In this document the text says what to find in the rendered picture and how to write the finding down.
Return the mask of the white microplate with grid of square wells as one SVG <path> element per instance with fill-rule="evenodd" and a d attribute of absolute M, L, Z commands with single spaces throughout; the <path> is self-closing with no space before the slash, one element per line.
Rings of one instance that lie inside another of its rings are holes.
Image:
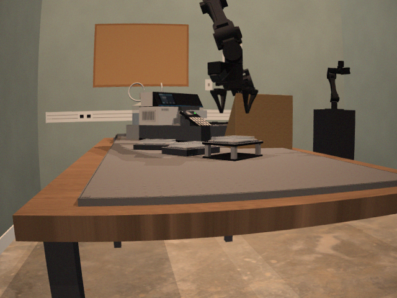
<path fill-rule="evenodd" d="M 176 142 L 176 139 L 144 139 L 144 140 L 140 140 L 139 143 L 165 145 L 166 143 L 174 143 L 174 142 Z"/>
<path fill-rule="evenodd" d="M 173 148 L 200 148 L 200 147 L 205 147 L 205 145 L 202 144 L 201 141 L 190 141 L 190 142 L 174 142 L 170 143 L 169 146 L 172 146 Z"/>
<path fill-rule="evenodd" d="M 230 136 L 222 136 L 222 137 L 211 137 L 211 140 L 214 142 L 228 143 L 229 141 L 238 141 L 241 142 L 252 142 L 254 139 L 253 136 L 240 136 L 240 135 L 230 135 Z"/>

